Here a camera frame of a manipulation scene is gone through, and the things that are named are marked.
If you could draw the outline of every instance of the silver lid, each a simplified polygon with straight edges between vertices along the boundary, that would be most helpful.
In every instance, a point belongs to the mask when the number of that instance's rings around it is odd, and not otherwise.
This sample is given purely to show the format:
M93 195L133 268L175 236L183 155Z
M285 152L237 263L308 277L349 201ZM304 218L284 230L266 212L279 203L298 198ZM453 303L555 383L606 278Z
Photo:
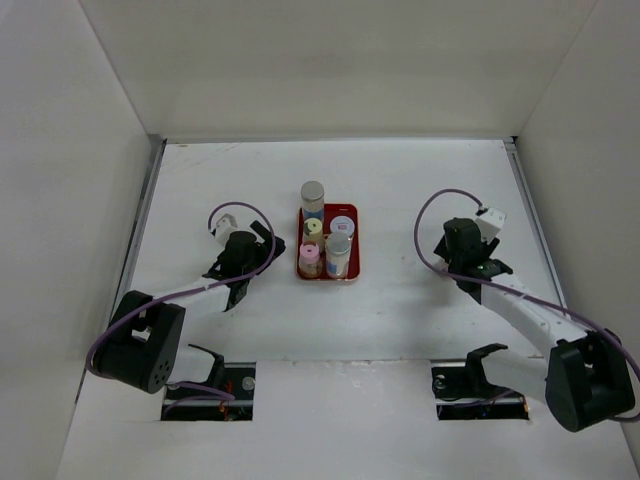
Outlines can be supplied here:
M346 233L335 232L327 238L326 247L334 255L342 255L351 249L351 242Z
M324 187L320 182L311 180L310 182L306 182L302 185L302 188L300 189L300 196L309 202L320 200L324 197Z

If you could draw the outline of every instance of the screw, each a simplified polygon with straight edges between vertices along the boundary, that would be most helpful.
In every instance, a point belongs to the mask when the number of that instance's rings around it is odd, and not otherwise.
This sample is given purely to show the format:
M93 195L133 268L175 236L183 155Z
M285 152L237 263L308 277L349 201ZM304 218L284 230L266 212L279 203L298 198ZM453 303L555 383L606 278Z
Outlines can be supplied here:
M242 388L247 391L251 391L256 388L256 380L253 377L244 377L242 379Z
M436 378L433 380L433 386L436 387L436 390L444 390L447 388L444 383L444 375L436 375Z

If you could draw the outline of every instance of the jar with silver lid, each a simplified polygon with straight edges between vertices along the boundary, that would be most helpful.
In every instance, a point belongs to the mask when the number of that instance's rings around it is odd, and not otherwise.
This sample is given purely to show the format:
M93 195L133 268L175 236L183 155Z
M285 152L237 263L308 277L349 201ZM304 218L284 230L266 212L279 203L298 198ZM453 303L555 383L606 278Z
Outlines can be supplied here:
M324 222L324 187L320 182L312 180L302 185L302 218L317 218Z

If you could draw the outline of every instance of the pink bottle cap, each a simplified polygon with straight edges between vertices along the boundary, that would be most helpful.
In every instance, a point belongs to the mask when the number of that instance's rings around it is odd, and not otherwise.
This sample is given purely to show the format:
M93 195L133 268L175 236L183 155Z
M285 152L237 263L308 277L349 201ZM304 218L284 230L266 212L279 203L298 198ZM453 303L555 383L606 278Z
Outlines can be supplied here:
M316 263L320 260L320 248L315 243L300 245L300 260L303 263Z

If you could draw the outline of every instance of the cable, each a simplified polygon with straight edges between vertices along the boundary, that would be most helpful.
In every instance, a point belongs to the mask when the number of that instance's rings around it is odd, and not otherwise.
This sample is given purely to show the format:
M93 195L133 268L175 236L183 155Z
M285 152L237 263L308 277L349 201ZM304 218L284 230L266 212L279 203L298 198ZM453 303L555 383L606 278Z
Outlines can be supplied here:
M162 419L164 420L165 418L167 418L167 414L173 410L175 407L177 407L178 405L181 405L185 402L189 402L191 400L220 400L223 402L226 402L227 399L226 398L220 398L220 397L215 397L212 395L197 395L194 397L185 397L185 398L181 398L180 400L176 400L175 402L173 402L172 404L168 405L167 408L165 408L162 411Z
M418 217L416 218L415 226L413 228L413 243L415 245L416 252L418 253L418 257L420 257L420 260L422 261L422 263L424 263L427 266L427 268L434 271L438 275L443 275L443 276L452 278L457 282L461 282L461 281L471 282L471 283L477 283L479 285L484 285L487 287L497 288L498 290L502 290L512 295L517 295L519 297L522 297L523 299L529 302L542 305L543 307L547 307L552 310L556 310L558 312L564 313L565 315L569 315L571 318L573 318L577 322L582 323L583 325L598 332L599 335L601 335L607 342L609 342L613 347L615 347L624 356L626 362L631 366L633 373L636 375L638 380L640 380L640 366L638 366L638 363L635 361L631 353L620 343L620 341L616 337L611 335L604 327L594 322L593 320L590 320L584 315L574 312L573 310L570 310L566 307L563 307L561 305L556 305L555 303L549 302L547 300L543 300L541 298L534 297L527 293L521 292L520 290L516 290L515 288L493 283L489 280L482 280L479 278L467 277L465 275L457 275L455 273L450 273L450 272L447 272L446 270L440 270L435 265L430 263L425 258L424 254L422 253L422 249L420 248L420 241L418 238L420 221L422 220L422 216L424 215L424 212L427 210L429 205L431 205L436 198L438 198L441 195L444 195L445 193L457 193L459 195L463 195L473 200L478 205L478 207L482 207L482 202L475 195L472 195L471 193L465 190L460 190L458 188L445 188L444 190L440 190L434 193L433 195L431 195L429 200L427 200L426 203L420 209L420 212L418 213ZM637 413L632 417L613 417L612 420L615 420L620 423L635 423L640 421L640 413Z
M492 404L496 400L500 400L501 398L508 397L512 393L514 393L513 390L505 390L504 392L499 393L498 395L495 395L491 398L485 398L484 400L476 400L475 402L469 402L469 403L456 403L455 405L452 405L452 407L454 408L482 407L487 404Z
M166 301L169 301L169 300L173 300L175 298L188 297L188 296L191 296L191 295L195 295L197 293L205 292L205 291L210 290L212 288L221 287L222 285L227 285L229 283L239 282L241 280L247 280L247 279L253 278L256 275L258 275L260 272L262 272L265 268L267 268L269 266L269 264L271 263L271 260L273 260L273 256L275 255L275 252L276 252L276 234L275 234L275 231L273 230L273 226L271 225L271 222L269 222L269 219L260 210L258 210L253 205L250 205L250 204L245 203L245 202L226 202L226 203L223 203L221 205L218 205L213 210L213 212L211 212L211 215L209 215L209 221L207 222L208 230L211 231L211 221L212 221L212 219L213 219L213 217L214 217L214 215L216 213L218 213L223 208L226 208L226 207L229 207L229 206L235 206L235 205L240 206L240 207L246 207L246 208L256 212L260 216L260 218L262 218L262 220L264 220L264 222L266 223L267 227L269 228L269 233L271 234L271 251L269 252L269 255L267 256L267 259L264 261L264 263L260 267L256 268L254 271L249 272L249 273L245 273L244 275L240 275L240 276L237 276L237 277L234 277L234 278L229 278L229 279L226 279L226 280L221 280L219 282L214 282L214 283L211 283L210 285L205 285L203 287L192 288L190 290L183 290L181 292L174 292L174 293L170 293L168 295L164 295L163 297L154 298L149 303L146 303L146 304L142 305L141 307L138 307L135 310L132 310L131 312L127 313L124 317L120 318L119 320L114 322L113 325L111 325L109 328L107 328L105 330L105 332L102 335L100 335L98 337L98 339L95 342L93 342L93 345L91 345L91 347L89 348L89 351L87 352L87 357L85 359L85 368L90 373L96 375L97 377L110 378L109 376L103 375L102 373L100 373L94 367L94 365L93 365L93 357L94 357L96 351L111 336L111 334L113 332L115 332L118 328L122 327L126 323L132 321L134 318L137 318L138 315L140 315L145 310L153 307L154 305L158 305L159 303L166 302Z
M218 395L218 396L222 397L225 400L235 400L236 399L236 397L234 397L230 393L224 392L222 390L218 390L217 388L213 388L213 387L205 387L204 385L200 385L198 383L177 382L177 383L172 383L171 385L167 385L167 387L190 388L192 390L200 390L201 392L208 392L208 393L210 393L212 395Z

